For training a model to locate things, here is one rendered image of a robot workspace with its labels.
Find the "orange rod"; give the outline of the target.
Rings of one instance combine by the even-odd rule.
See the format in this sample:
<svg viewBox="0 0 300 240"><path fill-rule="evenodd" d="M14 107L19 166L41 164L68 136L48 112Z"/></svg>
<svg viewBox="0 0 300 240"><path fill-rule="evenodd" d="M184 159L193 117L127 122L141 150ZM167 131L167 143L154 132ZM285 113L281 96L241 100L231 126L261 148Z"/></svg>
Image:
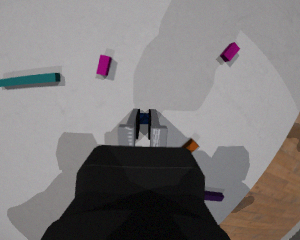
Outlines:
<svg viewBox="0 0 300 240"><path fill-rule="evenodd" d="M188 142L186 142L182 147L187 148L191 151L191 153L197 149L198 144L191 138Z"/></svg>

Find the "purple rod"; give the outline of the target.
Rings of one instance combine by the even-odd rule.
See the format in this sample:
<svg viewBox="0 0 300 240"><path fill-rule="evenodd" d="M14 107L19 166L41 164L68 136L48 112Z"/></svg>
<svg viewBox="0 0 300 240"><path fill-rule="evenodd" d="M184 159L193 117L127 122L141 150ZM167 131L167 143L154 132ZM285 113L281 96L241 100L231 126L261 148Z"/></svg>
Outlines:
<svg viewBox="0 0 300 240"><path fill-rule="evenodd" d="M222 202L224 195L220 192L205 191L205 200Z"/></svg>

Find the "turquoise rod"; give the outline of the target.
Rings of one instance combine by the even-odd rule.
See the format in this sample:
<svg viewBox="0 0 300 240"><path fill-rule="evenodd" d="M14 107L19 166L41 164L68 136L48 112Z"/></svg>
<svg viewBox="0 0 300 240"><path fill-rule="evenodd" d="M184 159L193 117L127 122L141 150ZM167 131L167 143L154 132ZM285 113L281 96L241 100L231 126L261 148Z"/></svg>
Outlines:
<svg viewBox="0 0 300 240"><path fill-rule="evenodd" d="M0 87L22 85L22 84L33 84L33 83L59 82L59 81L60 81L60 73L47 73L47 74L0 79Z"/></svg>

